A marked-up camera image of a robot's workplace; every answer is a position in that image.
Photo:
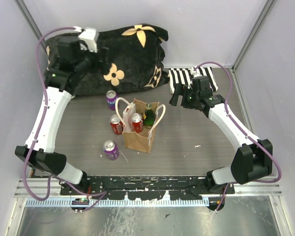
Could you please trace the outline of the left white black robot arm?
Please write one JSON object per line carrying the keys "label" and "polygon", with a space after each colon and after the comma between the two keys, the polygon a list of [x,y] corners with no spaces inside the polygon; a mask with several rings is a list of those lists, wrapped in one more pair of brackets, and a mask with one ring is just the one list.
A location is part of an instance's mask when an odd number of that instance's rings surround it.
{"label": "left white black robot arm", "polygon": [[52,174],[83,195],[89,188],[87,174],[72,166],[64,154],[55,152],[56,136],[64,110],[83,77],[88,73],[108,74],[109,49],[92,50],[79,39],[60,42],[57,48],[58,57],[45,71],[42,103],[32,133],[23,146],[16,146],[15,155],[25,167]]}

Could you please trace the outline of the purple Fanta can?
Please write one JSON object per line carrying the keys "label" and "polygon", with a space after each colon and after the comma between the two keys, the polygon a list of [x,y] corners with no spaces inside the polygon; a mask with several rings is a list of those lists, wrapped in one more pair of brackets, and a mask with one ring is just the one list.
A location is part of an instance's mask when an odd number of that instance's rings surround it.
{"label": "purple Fanta can", "polygon": [[108,103],[109,109],[114,111],[116,100],[118,99],[118,94],[114,90],[109,90],[106,92],[106,101]]}

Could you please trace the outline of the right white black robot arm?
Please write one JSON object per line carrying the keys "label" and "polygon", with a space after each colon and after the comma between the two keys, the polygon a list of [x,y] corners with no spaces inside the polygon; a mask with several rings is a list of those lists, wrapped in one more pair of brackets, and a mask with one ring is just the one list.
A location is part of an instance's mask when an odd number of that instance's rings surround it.
{"label": "right white black robot arm", "polygon": [[214,122],[231,142],[236,153],[231,165],[215,169],[206,174],[206,189],[218,193],[224,184],[259,180],[272,173],[272,143],[261,140],[251,133],[231,111],[225,99],[214,95],[208,77],[196,77],[190,85],[176,84],[170,105],[176,106],[179,97],[181,106],[199,110]]}

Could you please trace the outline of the brown canvas tote bag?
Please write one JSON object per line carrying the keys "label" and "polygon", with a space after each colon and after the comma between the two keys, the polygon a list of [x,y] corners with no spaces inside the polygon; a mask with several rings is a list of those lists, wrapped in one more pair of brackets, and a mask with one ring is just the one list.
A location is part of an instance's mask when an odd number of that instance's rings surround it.
{"label": "brown canvas tote bag", "polygon": [[160,105],[158,102],[152,102],[152,110],[155,113],[155,122],[152,128],[144,127],[141,133],[136,133],[132,129],[131,117],[134,113],[142,115],[145,112],[146,104],[143,101],[134,99],[132,102],[128,102],[124,98],[118,98],[115,104],[116,115],[119,117],[123,124],[123,138],[124,146],[129,149],[133,149],[140,152],[150,153],[156,127],[162,120],[166,112],[166,106]]}

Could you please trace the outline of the green glass bottle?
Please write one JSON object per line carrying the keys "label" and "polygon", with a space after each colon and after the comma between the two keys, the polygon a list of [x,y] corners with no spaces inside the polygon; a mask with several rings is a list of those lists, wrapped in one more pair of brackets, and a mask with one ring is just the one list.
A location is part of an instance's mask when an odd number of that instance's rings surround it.
{"label": "green glass bottle", "polygon": [[145,112],[143,114],[144,127],[152,128],[152,126],[154,125],[154,122],[155,122],[155,118],[156,118],[156,116],[155,116],[155,113],[152,110],[152,104],[147,103]]}

